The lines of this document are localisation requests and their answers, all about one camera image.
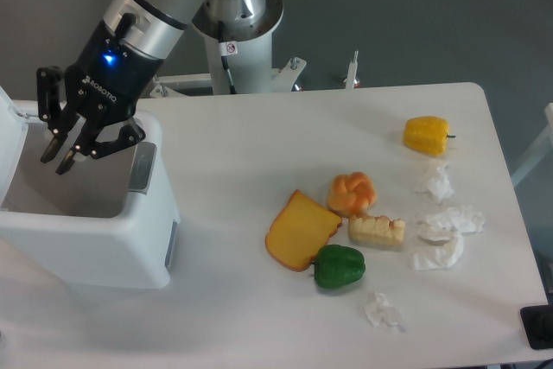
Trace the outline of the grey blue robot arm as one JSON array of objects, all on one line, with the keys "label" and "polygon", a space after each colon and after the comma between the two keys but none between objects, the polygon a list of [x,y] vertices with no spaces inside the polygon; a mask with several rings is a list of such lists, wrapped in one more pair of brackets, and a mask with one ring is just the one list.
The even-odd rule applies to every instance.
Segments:
[{"label": "grey blue robot arm", "polygon": [[36,72],[39,116],[52,133],[41,161],[59,156],[76,124],[58,174],[77,155],[99,159],[140,143],[137,101],[187,28],[204,39],[214,94],[289,90],[272,68],[282,17],[283,0],[112,0],[71,66]]}]

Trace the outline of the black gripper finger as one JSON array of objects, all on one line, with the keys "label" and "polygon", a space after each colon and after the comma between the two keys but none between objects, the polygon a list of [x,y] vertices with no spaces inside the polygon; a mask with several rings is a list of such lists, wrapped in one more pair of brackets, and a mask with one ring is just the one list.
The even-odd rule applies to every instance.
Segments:
[{"label": "black gripper finger", "polygon": [[111,141],[99,142],[97,140],[103,129],[103,127],[93,125],[91,121],[86,121],[73,146],[61,160],[56,173],[58,175],[67,173],[72,168],[77,154],[90,156],[97,160],[135,146],[145,138],[145,131],[134,119],[123,122],[117,138]]},{"label": "black gripper finger", "polygon": [[60,87],[64,72],[60,67],[39,67],[36,70],[37,102],[39,118],[47,124],[53,134],[49,145],[41,156],[41,162],[52,161],[67,140],[67,129],[62,120]]}]

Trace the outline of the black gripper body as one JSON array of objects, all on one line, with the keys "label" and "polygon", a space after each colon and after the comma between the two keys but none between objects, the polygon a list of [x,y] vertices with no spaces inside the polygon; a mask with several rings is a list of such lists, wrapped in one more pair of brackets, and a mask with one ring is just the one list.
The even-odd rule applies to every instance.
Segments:
[{"label": "black gripper body", "polygon": [[65,71],[67,103],[61,113],[61,135],[68,134],[79,118],[97,130],[134,115],[143,89],[162,64],[127,42],[135,23],[122,19],[112,30],[100,22],[79,58]]}]

